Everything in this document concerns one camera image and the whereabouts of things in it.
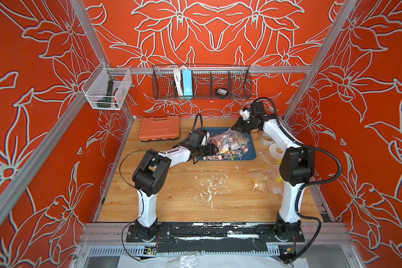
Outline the blue plastic tray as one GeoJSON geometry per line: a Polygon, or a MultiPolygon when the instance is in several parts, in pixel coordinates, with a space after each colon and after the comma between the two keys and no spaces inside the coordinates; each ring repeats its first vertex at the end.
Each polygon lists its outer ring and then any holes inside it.
{"type": "Polygon", "coordinates": [[[214,143],[219,151],[214,156],[199,156],[200,161],[251,161],[256,158],[256,151],[250,134],[234,131],[229,127],[206,128],[209,142],[214,143]]]}

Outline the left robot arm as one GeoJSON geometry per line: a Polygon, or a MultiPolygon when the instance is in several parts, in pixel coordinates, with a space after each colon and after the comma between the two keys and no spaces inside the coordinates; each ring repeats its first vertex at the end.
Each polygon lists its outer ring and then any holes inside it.
{"type": "Polygon", "coordinates": [[[189,161],[195,163],[198,157],[213,156],[219,152],[208,138],[206,130],[193,130],[170,150],[147,150],[145,153],[132,176],[139,202],[135,227],[144,240],[150,241],[156,236],[157,194],[164,186],[170,168],[189,161]]]}

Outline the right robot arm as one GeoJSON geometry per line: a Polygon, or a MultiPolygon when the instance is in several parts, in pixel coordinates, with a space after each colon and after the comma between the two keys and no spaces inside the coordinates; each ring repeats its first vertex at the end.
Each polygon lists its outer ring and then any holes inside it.
{"type": "Polygon", "coordinates": [[[301,231],[300,208],[305,189],[303,185],[314,174],[315,151],[305,148],[280,122],[274,102],[269,98],[258,98],[240,112],[232,130],[250,133],[258,130],[269,135],[283,151],[279,174],[284,181],[281,208],[276,217],[274,233],[279,241],[285,242],[301,231]]]}

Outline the clear tape roll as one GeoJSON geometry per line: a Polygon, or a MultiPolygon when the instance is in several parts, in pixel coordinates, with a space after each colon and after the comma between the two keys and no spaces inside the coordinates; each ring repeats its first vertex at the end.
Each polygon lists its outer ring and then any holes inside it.
{"type": "Polygon", "coordinates": [[[275,143],[274,139],[265,132],[261,135],[260,141],[263,145],[268,147],[275,143]]]}

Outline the white tape roll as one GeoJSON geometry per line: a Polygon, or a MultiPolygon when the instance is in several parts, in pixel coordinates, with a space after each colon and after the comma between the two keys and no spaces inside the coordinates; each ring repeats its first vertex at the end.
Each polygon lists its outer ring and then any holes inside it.
{"type": "Polygon", "coordinates": [[[269,152],[271,156],[277,160],[280,160],[284,156],[283,150],[280,148],[280,146],[277,143],[273,143],[269,146],[269,152]]]}

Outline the orange tool case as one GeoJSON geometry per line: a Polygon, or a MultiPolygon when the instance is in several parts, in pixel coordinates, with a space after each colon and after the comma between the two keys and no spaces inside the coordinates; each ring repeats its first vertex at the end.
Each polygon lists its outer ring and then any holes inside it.
{"type": "Polygon", "coordinates": [[[141,120],[139,140],[142,142],[180,138],[180,117],[149,117],[141,120]]]}

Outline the light blue power bank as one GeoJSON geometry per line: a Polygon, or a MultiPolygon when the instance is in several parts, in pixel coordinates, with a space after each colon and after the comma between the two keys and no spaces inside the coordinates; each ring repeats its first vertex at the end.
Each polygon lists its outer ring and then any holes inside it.
{"type": "Polygon", "coordinates": [[[184,97],[191,99],[193,97],[192,71],[190,69],[182,70],[182,78],[184,97]]]}

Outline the green black screwdriver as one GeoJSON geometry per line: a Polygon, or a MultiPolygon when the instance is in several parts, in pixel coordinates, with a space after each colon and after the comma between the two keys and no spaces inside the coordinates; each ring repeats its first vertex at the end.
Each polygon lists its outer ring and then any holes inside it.
{"type": "Polygon", "coordinates": [[[97,102],[99,108],[109,108],[112,104],[112,90],[113,90],[113,80],[108,81],[107,91],[105,97],[97,102]]]}

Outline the clear acrylic box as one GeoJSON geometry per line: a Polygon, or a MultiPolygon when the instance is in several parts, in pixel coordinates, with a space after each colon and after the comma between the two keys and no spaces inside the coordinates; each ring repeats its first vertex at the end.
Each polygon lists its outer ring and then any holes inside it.
{"type": "Polygon", "coordinates": [[[119,111],[131,86],[132,74],[129,69],[107,68],[100,62],[82,86],[82,91],[93,109],[119,111]],[[97,102],[105,97],[109,80],[113,80],[112,104],[109,108],[99,108],[97,102]]]}

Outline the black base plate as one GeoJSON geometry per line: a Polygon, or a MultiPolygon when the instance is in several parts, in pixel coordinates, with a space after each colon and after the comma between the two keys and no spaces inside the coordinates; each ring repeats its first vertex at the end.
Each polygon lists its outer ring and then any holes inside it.
{"type": "Polygon", "coordinates": [[[175,239],[259,239],[262,242],[304,242],[302,230],[299,228],[292,234],[282,238],[275,233],[273,223],[244,222],[160,222],[156,225],[154,237],[143,238],[136,226],[131,225],[125,231],[126,242],[169,242],[175,239]]]}

